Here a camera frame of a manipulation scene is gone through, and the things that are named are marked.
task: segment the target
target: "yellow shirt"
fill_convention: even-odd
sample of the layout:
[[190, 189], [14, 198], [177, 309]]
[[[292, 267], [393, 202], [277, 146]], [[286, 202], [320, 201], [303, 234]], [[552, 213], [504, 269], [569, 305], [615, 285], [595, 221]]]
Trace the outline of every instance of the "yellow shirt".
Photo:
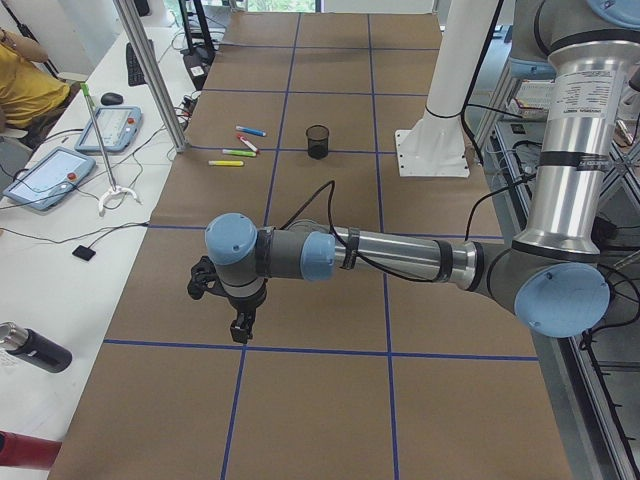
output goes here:
[[0, 44], [0, 107], [8, 124], [26, 128], [35, 117], [60, 105], [67, 95], [66, 83]]

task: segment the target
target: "person's arm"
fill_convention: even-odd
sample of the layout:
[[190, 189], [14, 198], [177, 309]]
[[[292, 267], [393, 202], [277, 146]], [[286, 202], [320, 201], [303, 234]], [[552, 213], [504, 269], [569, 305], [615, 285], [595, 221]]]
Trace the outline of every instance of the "person's arm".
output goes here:
[[7, 129], [7, 116], [4, 114], [4, 110], [0, 107], [0, 133]]
[[23, 37], [19, 33], [9, 32], [0, 28], [0, 43], [15, 50], [31, 62], [46, 62], [49, 60], [47, 51], [35, 40]]

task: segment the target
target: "red cylinder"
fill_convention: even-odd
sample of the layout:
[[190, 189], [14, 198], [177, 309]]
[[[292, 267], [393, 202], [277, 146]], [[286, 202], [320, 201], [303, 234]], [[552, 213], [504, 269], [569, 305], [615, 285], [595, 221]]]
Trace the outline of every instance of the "red cylinder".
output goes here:
[[62, 443], [0, 431], [0, 466], [49, 470]]

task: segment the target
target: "keyboard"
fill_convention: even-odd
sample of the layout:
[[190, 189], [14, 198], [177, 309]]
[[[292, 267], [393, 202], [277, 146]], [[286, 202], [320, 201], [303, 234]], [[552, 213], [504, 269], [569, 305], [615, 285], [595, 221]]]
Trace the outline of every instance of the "keyboard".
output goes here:
[[[153, 41], [149, 40], [149, 45], [151, 45], [151, 50], [153, 51]], [[142, 67], [140, 66], [140, 62], [138, 62], [138, 58], [133, 51], [133, 47], [131, 43], [127, 43], [126, 47], [126, 61], [127, 61], [127, 76], [130, 87], [135, 87], [136, 85], [144, 85], [146, 80], [144, 79], [144, 73], [142, 72]]]

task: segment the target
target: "blue marker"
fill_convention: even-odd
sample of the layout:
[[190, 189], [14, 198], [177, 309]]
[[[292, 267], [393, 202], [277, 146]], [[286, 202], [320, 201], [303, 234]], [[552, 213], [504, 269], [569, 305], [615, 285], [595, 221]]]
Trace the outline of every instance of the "blue marker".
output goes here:
[[267, 133], [262, 130], [256, 130], [254, 128], [241, 127], [236, 125], [236, 130], [239, 132], [250, 133], [251, 135], [258, 135], [259, 137], [266, 137]]

